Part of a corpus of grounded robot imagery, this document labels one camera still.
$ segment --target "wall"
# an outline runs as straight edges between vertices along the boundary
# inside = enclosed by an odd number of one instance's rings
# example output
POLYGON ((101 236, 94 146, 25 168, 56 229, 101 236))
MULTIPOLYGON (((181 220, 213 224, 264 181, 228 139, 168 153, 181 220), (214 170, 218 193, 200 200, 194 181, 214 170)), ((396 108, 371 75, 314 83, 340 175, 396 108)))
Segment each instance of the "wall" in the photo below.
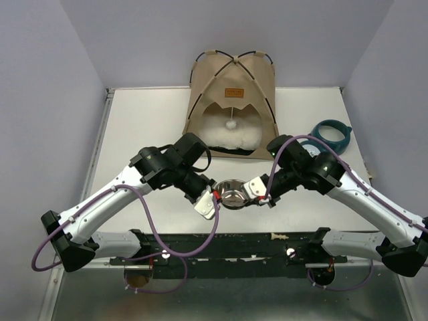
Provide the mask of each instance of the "wall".
MULTIPOLYGON (((396 0, 344 90, 374 186, 423 217, 428 217, 427 17, 426 0, 396 0)), ((423 298, 428 271, 419 272, 415 284, 423 298)))
POLYGON ((344 86, 393 0, 61 0, 104 85, 188 85, 207 49, 268 52, 277 86, 344 86))
POLYGON ((3 1, 0 42, 0 320, 37 320, 40 216, 78 200, 105 90, 58 0, 3 1))

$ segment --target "gray floor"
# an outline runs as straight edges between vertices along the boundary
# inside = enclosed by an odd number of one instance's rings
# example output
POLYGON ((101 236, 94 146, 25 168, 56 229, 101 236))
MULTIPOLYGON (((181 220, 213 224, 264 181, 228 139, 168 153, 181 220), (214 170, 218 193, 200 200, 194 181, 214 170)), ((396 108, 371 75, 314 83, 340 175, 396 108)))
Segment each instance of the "gray floor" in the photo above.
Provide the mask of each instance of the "gray floor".
MULTIPOLYGON (((367 267, 342 267, 333 285, 349 286, 367 267)), ((166 295, 125 291, 120 270, 64 274, 53 320, 410 320, 397 275, 376 267, 353 292, 327 292, 287 278, 188 280, 166 295)), ((155 280, 167 289, 176 280, 155 280)))

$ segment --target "beige tent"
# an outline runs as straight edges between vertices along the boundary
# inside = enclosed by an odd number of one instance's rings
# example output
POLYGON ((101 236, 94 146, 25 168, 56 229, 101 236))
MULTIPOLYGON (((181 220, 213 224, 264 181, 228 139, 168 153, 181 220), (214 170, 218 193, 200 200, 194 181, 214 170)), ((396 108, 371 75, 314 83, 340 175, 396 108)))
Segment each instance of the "beige tent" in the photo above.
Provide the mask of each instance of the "beige tent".
POLYGON ((261 51, 202 53, 192 67, 186 132, 204 140, 213 156, 272 159, 265 149, 278 136, 270 57, 261 51))

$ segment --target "brown label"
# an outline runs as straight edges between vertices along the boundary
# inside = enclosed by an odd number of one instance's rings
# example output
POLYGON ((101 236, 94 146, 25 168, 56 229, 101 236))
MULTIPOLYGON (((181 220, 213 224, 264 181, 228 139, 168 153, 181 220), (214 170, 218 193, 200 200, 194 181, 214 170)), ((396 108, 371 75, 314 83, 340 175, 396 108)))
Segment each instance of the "brown label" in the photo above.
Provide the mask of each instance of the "brown label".
POLYGON ((226 98, 243 98, 243 88, 226 88, 226 98))

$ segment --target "stainless steel bowl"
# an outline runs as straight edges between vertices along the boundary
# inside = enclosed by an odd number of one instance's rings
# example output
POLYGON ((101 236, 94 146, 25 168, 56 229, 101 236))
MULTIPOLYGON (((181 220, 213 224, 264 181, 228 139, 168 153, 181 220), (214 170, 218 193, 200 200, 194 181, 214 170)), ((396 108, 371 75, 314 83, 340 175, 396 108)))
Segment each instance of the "stainless steel bowl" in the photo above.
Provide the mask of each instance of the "stainless steel bowl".
POLYGON ((227 179, 214 186, 220 196, 221 204, 227 209, 241 209, 248 202, 243 190, 244 181, 227 179))

